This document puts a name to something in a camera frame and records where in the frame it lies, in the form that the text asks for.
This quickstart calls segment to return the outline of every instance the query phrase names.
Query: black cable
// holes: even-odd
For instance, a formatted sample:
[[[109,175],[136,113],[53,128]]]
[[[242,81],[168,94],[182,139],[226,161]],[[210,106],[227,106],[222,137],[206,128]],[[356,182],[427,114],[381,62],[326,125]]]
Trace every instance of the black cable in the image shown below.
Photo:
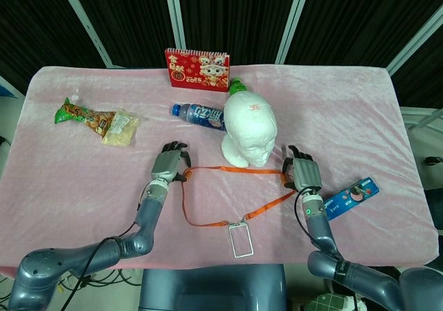
[[[112,272],[109,273],[108,275],[106,275],[104,278],[101,278],[100,280],[96,280],[96,279],[94,279],[94,280],[91,280],[91,282],[103,282],[104,280],[106,280],[107,278],[109,278],[112,274],[114,274],[115,271],[116,271],[116,270],[113,269]]]
[[[357,305],[357,296],[356,296],[356,294],[354,293],[354,295],[352,295],[352,297],[354,297],[354,309],[355,309],[355,311],[359,311],[359,307]]]
[[[312,244],[314,244],[319,249],[324,251],[328,256],[331,256],[332,258],[334,258],[336,260],[340,260],[336,254],[333,254],[327,247],[322,245],[319,241],[315,240],[314,237],[311,236],[311,234],[304,228],[304,226],[302,225],[302,222],[300,221],[300,218],[298,217],[298,213],[297,213],[297,201],[298,201],[298,198],[302,195],[303,192],[305,192],[308,189],[312,189],[312,187],[311,186],[307,186],[306,188],[303,188],[302,190],[300,190],[300,192],[296,196],[295,202],[293,203],[293,211],[296,214],[297,222],[300,225],[300,228],[306,234],[306,236],[309,237],[309,239],[311,240]]]
[[[62,282],[65,281],[65,280],[69,280],[70,277],[72,277],[72,274],[69,274],[69,275],[68,275],[66,278],[64,278],[63,280],[60,280],[59,283],[62,283]]]
[[[132,283],[132,282],[129,282],[128,280],[131,278],[131,276],[130,276],[129,278],[125,278],[125,277],[123,276],[123,273],[122,273],[122,270],[121,270],[121,269],[118,270],[118,275],[120,275],[120,277],[122,278],[122,280],[124,280],[128,285],[133,285],[134,287],[140,287],[140,286],[141,286],[141,283]]]
[[[69,295],[68,299],[66,300],[66,302],[64,302],[64,305],[61,309],[61,311],[65,311],[66,308],[68,307],[69,302],[71,302],[71,299],[74,297],[75,292],[77,292],[80,283],[82,282],[82,279],[84,278],[84,275],[86,274],[89,265],[91,264],[91,261],[93,260],[94,256],[96,255],[97,251],[99,250],[99,248],[101,248],[101,246],[106,243],[108,240],[115,240],[116,242],[118,242],[117,237],[106,237],[105,239],[103,239],[100,243],[98,243],[98,245],[96,246],[96,248],[94,249],[94,251],[92,252],[91,256],[89,257],[86,266],[84,266],[83,272],[80,275],[77,283],[75,284],[74,289],[72,290],[71,294]]]
[[[65,286],[62,281],[60,281],[58,284],[61,285],[64,289],[69,290],[70,292],[74,291],[74,289],[71,289],[71,288],[68,288],[67,286]]]
[[[123,237],[124,235],[126,235],[127,234],[127,232],[129,231],[129,230],[131,230],[132,229],[132,227],[134,226],[136,224],[136,222],[134,221],[134,222],[132,222],[132,224],[131,224],[131,226],[124,232],[124,233],[121,233],[120,235],[118,235],[118,237]]]
[[[119,275],[118,275],[118,273],[117,273],[116,277],[113,278],[111,282],[102,282],[102,281],[99,282],[99,281],[95,281],[95,280],[90,280],[90,281],[87,283],[87,285],[90,285],[90,286],[92,286],[92,287],[107,287],[108,285],[113,285],[113,284],[115,284],[115,283],[123,282],[122,280],[120,280],[120,281],[116,281],[116,280],[118,279],[118,277],[119,277]]]
[[[8,299],[9,299],[9,297],[7,297],[7,298],[5,298],[5,299],[2,299],[2,300],[0,301],[0,304],[5,303]]]

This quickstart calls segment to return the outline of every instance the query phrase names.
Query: bottle label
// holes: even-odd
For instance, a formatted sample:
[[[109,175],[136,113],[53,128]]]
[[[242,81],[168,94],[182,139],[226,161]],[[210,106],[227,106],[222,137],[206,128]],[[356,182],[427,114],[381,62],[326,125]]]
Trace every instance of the bottle label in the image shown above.
[[[194,110],[194,123],[213,129],[225,130],[223,111],[204,106],[197,106]]]

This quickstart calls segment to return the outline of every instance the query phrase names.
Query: green bottle cap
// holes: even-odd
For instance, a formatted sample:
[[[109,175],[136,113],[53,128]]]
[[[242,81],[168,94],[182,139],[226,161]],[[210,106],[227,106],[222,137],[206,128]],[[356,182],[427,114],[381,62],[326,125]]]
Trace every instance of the green bottle cap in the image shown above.
[[[229,87],[229,95],[234,95],[238,91],[247,91],[247,90],[248,89],[246,88],[245,85],[242,84],[240,78],[233,78],[233,81],[231,82]]]

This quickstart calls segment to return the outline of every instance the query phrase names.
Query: badge holder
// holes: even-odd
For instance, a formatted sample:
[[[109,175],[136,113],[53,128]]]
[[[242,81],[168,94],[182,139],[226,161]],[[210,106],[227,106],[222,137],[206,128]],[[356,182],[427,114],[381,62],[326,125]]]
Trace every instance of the badge holder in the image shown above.
[[[236,252],[236,249],[235,249],[234,238],[233,238],[233,230],[234,229],[238,229],[238,228],[242,228],[242,227],[246,228],[246,233],[247,233],[247,236],[248,236],[249,247],[251,248],[251,252],[248,252],[248,253],[245,253],[245,254],[238,254]],[[230,243],[231,243],[231,245],[233,247],[234,258],[243,258],[243,257],[252,256],[254,254],[254,248],[252,246],[251,234],[249,233],[248,222],[246,222],[246,219],[243,218],[243,220],[238,222],[238,223],[230,223],[228,225],[228,229],[229,229]]]

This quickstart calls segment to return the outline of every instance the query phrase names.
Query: pink tablecloth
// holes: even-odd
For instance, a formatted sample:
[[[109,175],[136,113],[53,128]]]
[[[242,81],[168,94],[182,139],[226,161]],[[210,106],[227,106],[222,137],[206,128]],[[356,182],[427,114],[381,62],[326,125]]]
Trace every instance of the pink tablecloth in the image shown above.
[[[364,177],[381,192],[331,222],[341,253],[366,265],[421,265],[437,255],[422,185],[389,75],[370,67],[235,66],[232,76],[263,95],[278,122],[265,168],[281,169],[282,147],[317,160],[324,196]],[[45,67],[32,79],[0,183],[0,266],[30,251],[79,247],[124,231],[164,143],[190,145],[195,166],[228,165],[223,132],[171,116],[174,103],[223,107],[226,93],[177,89],[165,69]],[[145,118],[127,148],[102,145],[73,121],[54,125],[66,97],[96,110],[126,109]],[[286,192],[278,177],[196,172],[187,184],[195,222],[243,214]],[[119,267],[191,268],[240,263],[303,263],[314,248],[298,227],[293,197],[250,221],[255,255],[234,259],[227,228],[190,226],[180,184],[170,187],[152,252]]]

